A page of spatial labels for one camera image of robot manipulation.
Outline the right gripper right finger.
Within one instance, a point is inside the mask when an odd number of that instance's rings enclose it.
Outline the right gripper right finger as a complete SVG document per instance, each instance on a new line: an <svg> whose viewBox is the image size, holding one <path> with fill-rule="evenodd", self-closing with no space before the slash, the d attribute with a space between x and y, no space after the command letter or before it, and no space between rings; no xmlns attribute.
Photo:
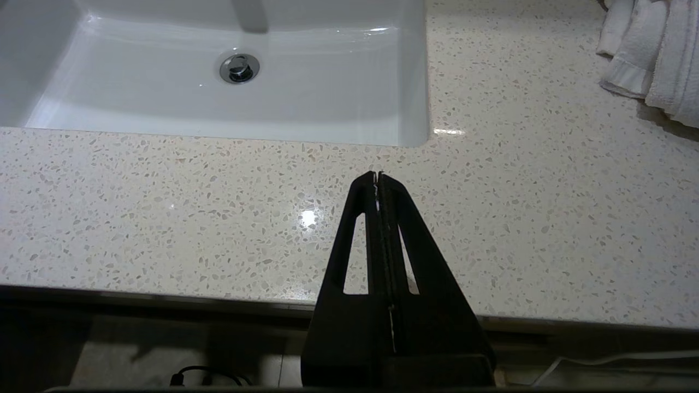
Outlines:
<svg viewBox="0 0 699 393"><path fill-rule="evenodd" d="M380 174L394 322L386 385L494 385L496 356L405 186Z"/></svg>

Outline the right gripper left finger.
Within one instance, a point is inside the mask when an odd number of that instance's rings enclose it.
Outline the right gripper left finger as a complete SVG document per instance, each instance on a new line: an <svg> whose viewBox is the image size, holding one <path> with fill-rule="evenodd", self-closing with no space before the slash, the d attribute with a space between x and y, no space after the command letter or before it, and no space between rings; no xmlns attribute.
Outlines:
<svg viewBox="0 0 699 393"><path fill-rule="evenodd" d="M394 354L388 236L380 212L380 174L352 182L300 357L305 386L386 385Z"/></svg>

